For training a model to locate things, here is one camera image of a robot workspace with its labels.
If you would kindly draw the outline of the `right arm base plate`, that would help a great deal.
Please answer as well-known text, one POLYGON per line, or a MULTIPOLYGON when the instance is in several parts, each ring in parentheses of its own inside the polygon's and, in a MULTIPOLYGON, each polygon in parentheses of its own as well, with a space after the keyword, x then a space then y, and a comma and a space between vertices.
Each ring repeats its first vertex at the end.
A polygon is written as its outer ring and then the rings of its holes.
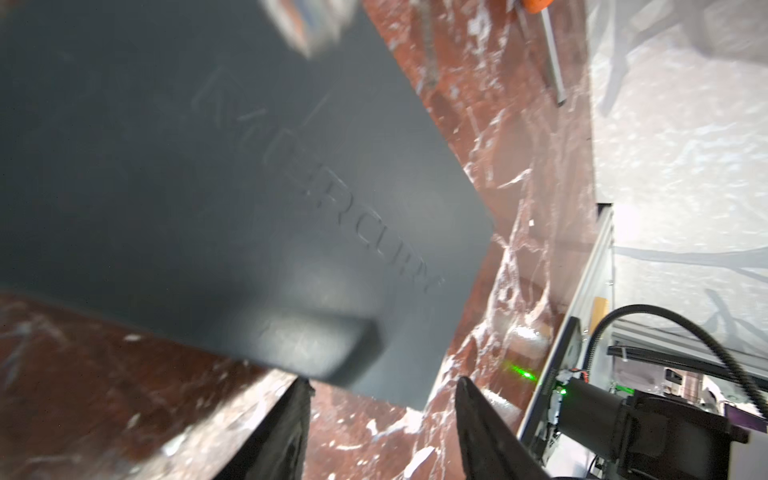
POLYGON ((553 393, 558 391, 563 383, 568 382, 571 376, 569 371, 578 367, 582 343, 581 321, 578 317, 570 316, 558 335, 518 428, 519 440, 529 450, 534 448, 541 437, 540 431, 547 432, 553 393))

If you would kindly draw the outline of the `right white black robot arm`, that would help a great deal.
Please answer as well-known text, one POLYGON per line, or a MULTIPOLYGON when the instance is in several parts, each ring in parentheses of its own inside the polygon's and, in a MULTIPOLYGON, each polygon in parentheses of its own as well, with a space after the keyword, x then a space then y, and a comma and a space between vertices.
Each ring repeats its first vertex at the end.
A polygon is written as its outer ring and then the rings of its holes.
POLYGON ((753 377, 712 335, 668 309, 635 304, 612 311, 593 331, 579 378, 565 386, 558 431, 614 465, 624 479, 766 478, 766 434, 666 397, 637 392, 621 398, 590 383, 602 333, 631 314, 660 317, 693 334, 721 361, 760 414, 767 413, 767 401, 753 377))

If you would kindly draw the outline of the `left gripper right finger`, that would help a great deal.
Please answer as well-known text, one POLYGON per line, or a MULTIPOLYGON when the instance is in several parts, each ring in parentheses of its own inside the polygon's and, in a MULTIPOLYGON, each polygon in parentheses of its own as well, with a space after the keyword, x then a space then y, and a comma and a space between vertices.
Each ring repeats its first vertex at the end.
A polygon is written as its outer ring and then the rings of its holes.
POLYGON ((455 411, 467 479, 549 479, 469 377, 457 381, 455 411))

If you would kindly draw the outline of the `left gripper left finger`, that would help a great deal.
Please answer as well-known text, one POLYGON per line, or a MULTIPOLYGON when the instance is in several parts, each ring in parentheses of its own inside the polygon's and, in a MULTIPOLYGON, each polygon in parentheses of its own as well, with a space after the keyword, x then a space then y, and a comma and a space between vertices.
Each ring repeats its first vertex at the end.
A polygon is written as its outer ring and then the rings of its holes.
POLYGON ((313 395, 309 381, 297 378, 214 478, 301 479, 313 395))

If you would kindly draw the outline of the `dark grey box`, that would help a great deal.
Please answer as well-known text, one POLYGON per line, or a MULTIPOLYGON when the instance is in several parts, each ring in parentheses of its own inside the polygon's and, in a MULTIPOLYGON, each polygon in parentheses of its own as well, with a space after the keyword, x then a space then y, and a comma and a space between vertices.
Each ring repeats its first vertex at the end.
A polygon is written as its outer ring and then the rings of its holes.
POLYGON ((1 16, 1 288, 423 409, 488 210, 362 9, 308 59, 255 1, 1 16))

